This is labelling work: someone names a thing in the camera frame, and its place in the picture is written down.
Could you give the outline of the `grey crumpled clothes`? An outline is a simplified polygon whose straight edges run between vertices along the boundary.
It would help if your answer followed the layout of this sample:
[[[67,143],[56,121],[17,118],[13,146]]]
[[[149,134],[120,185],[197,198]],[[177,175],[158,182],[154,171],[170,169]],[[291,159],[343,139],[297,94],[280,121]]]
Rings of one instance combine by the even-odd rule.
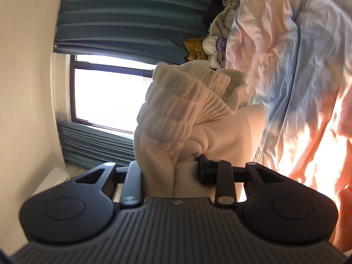
[[[218,36],[224,39],[229,37],[231,27],[235,17],[240,0],[222,0],[224,10],[216,15],[211,23],[208,36]]]

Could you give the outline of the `pastel tie-dye duvet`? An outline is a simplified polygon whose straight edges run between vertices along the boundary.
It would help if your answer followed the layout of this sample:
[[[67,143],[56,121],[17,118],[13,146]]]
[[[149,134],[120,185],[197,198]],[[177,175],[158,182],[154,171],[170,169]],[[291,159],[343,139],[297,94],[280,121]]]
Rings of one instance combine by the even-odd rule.
[[[351,0],[240,0],[226,66],[267,112],[256,162],[330,198],[351,183]]]

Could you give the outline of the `white purple print garment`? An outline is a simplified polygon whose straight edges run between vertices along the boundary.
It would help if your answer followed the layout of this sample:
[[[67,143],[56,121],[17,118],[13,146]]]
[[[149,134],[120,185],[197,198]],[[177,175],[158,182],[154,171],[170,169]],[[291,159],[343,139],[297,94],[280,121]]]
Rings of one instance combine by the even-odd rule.
[[[227,39],[220,36],[208,36],[202,42],[203,51],[209,61],[210,68],[225,67]]]

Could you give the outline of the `mustard yellow garment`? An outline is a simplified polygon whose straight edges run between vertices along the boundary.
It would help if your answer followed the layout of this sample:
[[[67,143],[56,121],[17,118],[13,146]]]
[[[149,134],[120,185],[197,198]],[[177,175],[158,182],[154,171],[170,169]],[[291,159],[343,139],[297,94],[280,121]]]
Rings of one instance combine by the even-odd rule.
[[[207,60],[207,56],[203,49],[203,41],[205,37],[202,38],[189,38],[184,40],[184,46],[188,52],[188,60]]]

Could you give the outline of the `black window frame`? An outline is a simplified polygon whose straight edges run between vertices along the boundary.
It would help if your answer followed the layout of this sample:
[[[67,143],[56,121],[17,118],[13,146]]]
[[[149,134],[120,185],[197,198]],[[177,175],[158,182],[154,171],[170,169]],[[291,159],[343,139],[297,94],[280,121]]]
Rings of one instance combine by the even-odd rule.
[[[132,138],[156,66],[103,55],[70,57],[73,122]]]

